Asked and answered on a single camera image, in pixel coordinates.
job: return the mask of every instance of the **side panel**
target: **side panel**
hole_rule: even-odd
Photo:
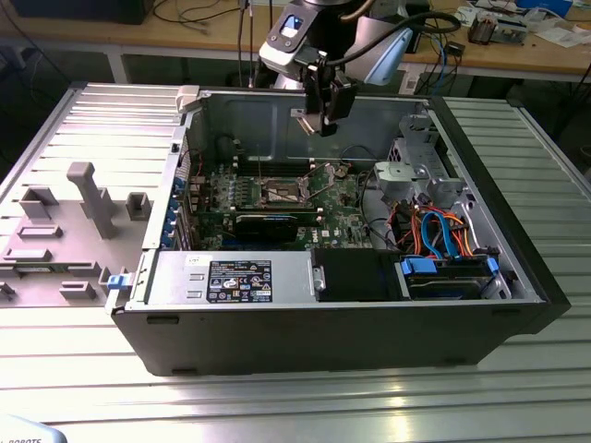
[[[118,312],[157,376],[475,365],[540,305]]]
[[[542,321],[522,330],[522,333],[540,332],[554,319],[564,314],[571,305],[445,100],[433,98],[431,103],[439,120],[438,129],[444,138],[447,138],[449,148],[455,152],[468,172],[469,177],[466,179],[473,182],[475,192],[477,191],[482,197],[534,290],[538,296],[547,301]]]

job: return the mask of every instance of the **ribbed aluminum surface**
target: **ribbed aluminum surface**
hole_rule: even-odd
[[[572,304],[591,302],[588,184],[527,112],[504,101],[446,99]]]
[[[468,120],[480,120],[477,113],[485,112],[468,111]],[[506,118],[467,127],[523,128],[512,111],[494,112]],[[524,158],[534,158],[543,160],[534,163],[545,165],[542,171],[561,169],[553,155],[529,149],[535,156],[513,156],[521,169],[514,167],[518,163],[506,166],[510,162],[501,153],[483,160],[489,167],[529,171],[536,168]],[[511,186],[519,179],[502,180]],[[561,216],[556,208],[547,212],[548,196],[505,192],[514,193],[508,197],[516,212],[541,209],[532,225],[554,220],[546,214]],[[580,192],[559,194],[552,205],[570,213],[588,203]],[[571,198],[576,205],[565,206]],[[568,222],[553,222],[568,232]],[[590,257],[584,242],[537,239],[557,277],[566,279],[563,287],[571,289],[574,307],[536,336],[511,339],[478,367],[162,378],[145,371],[100,308],[12,309],[0,310],[0,404],[55,425],[75,443],[588,442],[591,305],[585,295],[591,286],[577,280],[589,279],[583,273]],[[238,339],[246,338],[248,331]]]
[[[180,124],[177,87],[90,84],[76,92],[0,204],[0,249],[24,214],[29,186],[49,186],[58,200],[80,199],[66,179],[71,162],[92,162],[94,181],[113,200],[129,192],[154,199],[171,137]]]

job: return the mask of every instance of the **blue cable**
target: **blue cable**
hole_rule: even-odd
[[[443,260],[443,254],[431,245],[431,242],[427,237],[427,222],[431,217],[438,217],[440,219],[441,231],[443,232],[443,243],[445,243],[447,253],[454,258],[459,258],[460,253],[453,244],[452,235],[450,234],[450,225],[447,224],[447,221],[442,214],[434,211],[427,212],[423,217],[423,221],[421,222],[421,237],[427,249],[435,254],[439,260]]]
[[[441,55],[440,77],[438,78],[437,83],[435,83],[435,89],[431,93],[431,95],[435,95],[441,86],[441,81],[443,80],[443,75],[445,73],[445,67],[447,66],[447,55],[445,53],[445,50],[443,49],[443,44],[441,44],[441,40],[438,39],[437,37],[435,37],[435,35],[431,35],[431,39],[433,39],[437,43],[437,45],[440,47],[440,55]]]

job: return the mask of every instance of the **gray plastic part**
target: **gray plastic part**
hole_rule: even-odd
[[[74,277],[99,277],[101,275],[101,267],[94,261],[88,265],[68,266],[67,270]]]
[[[0,279],[19,279],[20,272],[14,266],[0,266]]]
[[[115,215],[116,206],[111,200],[111,196],[109,195],[109,190],[106,187],[99,187],[99,192],[101,193],[101,201],[103,205],[109,210],[109,215],[113,217]],[[84,215],[86,215],[87,219],[92,218],[92,214],[90,214],[86,203],[83,201],[80,202],[80,207],[84,211]]]
[[[130,192],[126,202],[129,219],[133,222],[143,222],[150,218],[151,204],[145,192]]]
[[[86,300],[96,298],[89,281],[62,281],[59,293],[67,300]]]
[[[79,200],[63,200],[58,206],[46,207],[52,222],[59,224],[64,234],[60,238],[20,238],[18,231],[22,226],[30,226],[27,217],[10,236],[0,258],[8,249],[49,249],[52,260],[46,262],[53,266],[58,263],[71,265],[99,263],[101,268],[108,267],[112,273],[118,273],[122,267],[135,270],[141,256],[141,243],[146,233],[147,221],[131,221],[127,214],[126,201],[114,201],[115,214],[112,218],[117,229],[114,241],[105,241],[97,233],[94,223],[89,221],[80,208]],[[103,305],[106,295],[100,287],[98,277],[74,277],[68,272],[41,272],[36,267],[24,269],[22,262],[0,261],[0,281],[6,281],[17,292],[12,302],[0,298],[0,308],[10,306],[97,306]],[[97,296],[90,300],[66,300],[60,293],[62,281],[90,281]]]
[[[21,226],[18,230],[18,236],[27,238],[59,238],[63,234],[62,230],[56,224]]]
[[[101,193],[96,187],[92,175],[94,166],[90,162],[72,162],[66,177],[78,187],[82,199],[87,207],[101,238],[108,239],[115,236],[115,227],[111,223],[111,208],[103,202]]]
[[[49,249],[8,249],[4,260],[14,261],[49,261],[52,253]]]
[[[58,205],[59,203],[48,187],[31,186],[22,196],[19,204],[34,224],[47,223],[51,220],[51,216],[45,207]]]
[[[0,298],[4,298],[7,301],[12,300],[15,290],[12,289],[5,281],[0,281]]]
[[[107,288],[109,277],[111,277],[111,271],[105,266],[101,272],[101,275],[99,275],[99,286],[105,295],[109,293],[109,288]]]

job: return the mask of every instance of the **power supply label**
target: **power supply label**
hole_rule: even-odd
[[[272,294],[269,260],[211,262],[208,302],[269,303]]]

